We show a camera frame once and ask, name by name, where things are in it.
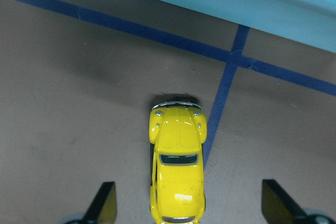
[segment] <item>gray floor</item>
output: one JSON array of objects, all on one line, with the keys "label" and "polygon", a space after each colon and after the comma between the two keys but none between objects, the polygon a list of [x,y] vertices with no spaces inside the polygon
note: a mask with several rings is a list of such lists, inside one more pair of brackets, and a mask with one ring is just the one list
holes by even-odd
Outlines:
[{"label": "gray floor", "polygon": [[[62,0],[230,50],[237,24],[156,0]],[[116,224],[152,223],[150,103],[196,96],[208,116],[225,64],[0,0],[0,223],[62,223],[103,181]],[[336,83],[336,55],[251,30],[244,55]],[[336,99],[238,69],[205,168],[202,223],[266,223],[263,178],[336,218]]]}]

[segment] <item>windshield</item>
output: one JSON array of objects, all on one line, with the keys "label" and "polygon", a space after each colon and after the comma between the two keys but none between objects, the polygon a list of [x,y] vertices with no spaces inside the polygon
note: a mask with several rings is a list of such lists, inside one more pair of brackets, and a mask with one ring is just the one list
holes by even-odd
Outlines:
[{"label": "windshield", "polygon": [[194,165],[198,161],[197,154],[190,155],[160,155],[161,163],[164,165]]}]

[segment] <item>toy car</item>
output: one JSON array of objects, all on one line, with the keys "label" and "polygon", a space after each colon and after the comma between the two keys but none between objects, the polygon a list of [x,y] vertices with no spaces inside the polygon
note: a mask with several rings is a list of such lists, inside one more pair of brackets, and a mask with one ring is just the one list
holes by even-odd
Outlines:
[{"label": "toy car", "polygon": [[165,102],[153,107],[150,209],[156,223],[198,223],[202,217],[206,133],[206,117],[197,104]]}]

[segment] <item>car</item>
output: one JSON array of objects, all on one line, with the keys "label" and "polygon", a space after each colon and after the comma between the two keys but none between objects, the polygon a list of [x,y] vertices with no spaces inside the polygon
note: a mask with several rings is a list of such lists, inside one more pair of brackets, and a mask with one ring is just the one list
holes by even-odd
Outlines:
[{"label": "car", "polygon": [[158,224],[197,224],[205,211],[202,144],[206,116],[190,102],[152,108],[150,210]]}]

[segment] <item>yellow toy car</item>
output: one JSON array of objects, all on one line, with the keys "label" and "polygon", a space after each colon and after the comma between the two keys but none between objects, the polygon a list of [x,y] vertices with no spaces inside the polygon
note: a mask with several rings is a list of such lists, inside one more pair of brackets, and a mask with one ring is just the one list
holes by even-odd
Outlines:
[{"label": "yellow toy car", "polygon": [[206,117],[197,104],[165,102],[153,107],[149,121],[150,209],[157,224],[192,224],[202,217],[206,133]]}]

